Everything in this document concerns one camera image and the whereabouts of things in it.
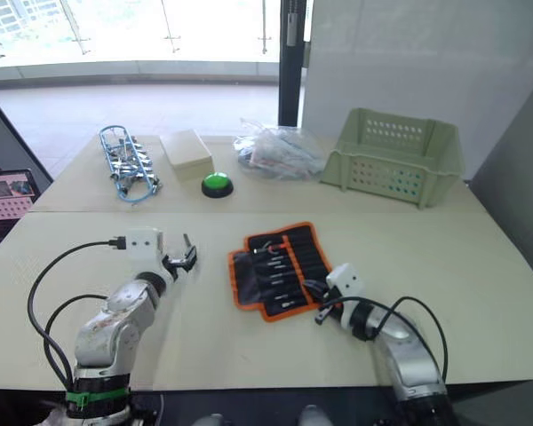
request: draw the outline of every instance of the small cardboard box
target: small cardboard box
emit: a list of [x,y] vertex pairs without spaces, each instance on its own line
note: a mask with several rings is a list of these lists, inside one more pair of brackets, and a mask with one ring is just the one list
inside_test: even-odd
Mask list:
[[210,150],[194,130],[161,136],[161,140],[179,180],[203,179],[215,171]]

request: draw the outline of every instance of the pink screen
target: pink screen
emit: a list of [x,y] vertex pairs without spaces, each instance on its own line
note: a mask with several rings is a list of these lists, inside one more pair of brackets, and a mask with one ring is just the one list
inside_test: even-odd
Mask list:
[[0,220],[19,219],[32,207],[34,195],[23,173],[0,176]]

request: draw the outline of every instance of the plastic bag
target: plastic bag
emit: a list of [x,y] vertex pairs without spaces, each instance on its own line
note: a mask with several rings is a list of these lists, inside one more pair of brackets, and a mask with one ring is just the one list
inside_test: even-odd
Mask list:
[[278,180],[320,178],[326,164],[325,155],[306,130],[267,128],[258,122],[242,122],[251,130],[251,135],[237,138],[233,146],[245,170],[262,178]]

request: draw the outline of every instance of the robotic arm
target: robotic arm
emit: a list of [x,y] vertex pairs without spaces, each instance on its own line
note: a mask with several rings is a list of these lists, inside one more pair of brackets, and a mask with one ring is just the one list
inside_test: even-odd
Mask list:
[[154,322],[160,297],[197,259],[195,246],[184,235],[182,259],[163,253],[162,233],[152,228],[130,230],[126,251],[134,279],[110,296],[101,312],[87,322],[76,338],[75,381],[68,392],[66,424],[144,424],[132,419],[129,381],[142,333]]
[[[334,269],[326,279],[330,291],[324,300],[341,296],[363,296],[363,283],[350,264]],[[320,311],[316,322],[332,316],[340,326],[360,340],[369,340],[387,310],[360,301],[346,301],[342,307]],[[395,396],[410,425],[457,426],[446,386],[436,362],[418,336],[398,317],[386,321],[375,343],[385,357]]]

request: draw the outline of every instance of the green plastic basket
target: green plastic basket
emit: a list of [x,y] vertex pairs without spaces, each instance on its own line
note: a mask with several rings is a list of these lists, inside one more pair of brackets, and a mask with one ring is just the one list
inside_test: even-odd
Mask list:
[[322,182],[432,207],[464,172],[453,124],[353,109]]

